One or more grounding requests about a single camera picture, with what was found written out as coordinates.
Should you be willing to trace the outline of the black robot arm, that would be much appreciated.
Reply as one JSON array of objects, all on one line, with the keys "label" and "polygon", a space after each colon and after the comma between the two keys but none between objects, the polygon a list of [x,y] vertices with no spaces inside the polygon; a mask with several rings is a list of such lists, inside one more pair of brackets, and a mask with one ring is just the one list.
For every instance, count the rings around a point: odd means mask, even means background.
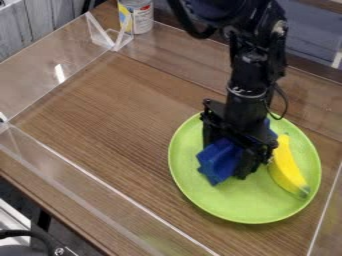
[{"label": "black robot arm", "polygon": [[185,32],[196,39],[219,33],[228,41],[227,99],[203,101],[199,172],[212,185],[245,178],[277,148],[269,111],[285,73],[285,13],[276,0],[166,0]]}]

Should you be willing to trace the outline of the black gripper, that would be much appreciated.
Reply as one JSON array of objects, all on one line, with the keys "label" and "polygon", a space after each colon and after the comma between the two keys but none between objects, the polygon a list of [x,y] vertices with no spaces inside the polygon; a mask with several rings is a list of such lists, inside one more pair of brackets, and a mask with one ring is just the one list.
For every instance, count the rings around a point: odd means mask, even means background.
[{"label": "black gripper", "polygon": [[[207,118],[213,122],[220,122],[240,133],[252,131],[260,126],[268,115],[269,103],[273,96],[273,87],[257,90],[255,94],[249,91],[239,91],[228,88],[224,102],[213,99],[203,100],[203,112],[200,121]],[[217,127],[203,124],[203,147],[207,147],[223,138]],[[233,169],[233,176],[244,180],[253,173],[259,166],[268,161],[269,152],[265,144],[252,144],[249,146],[237,144],[237,164]]]}]

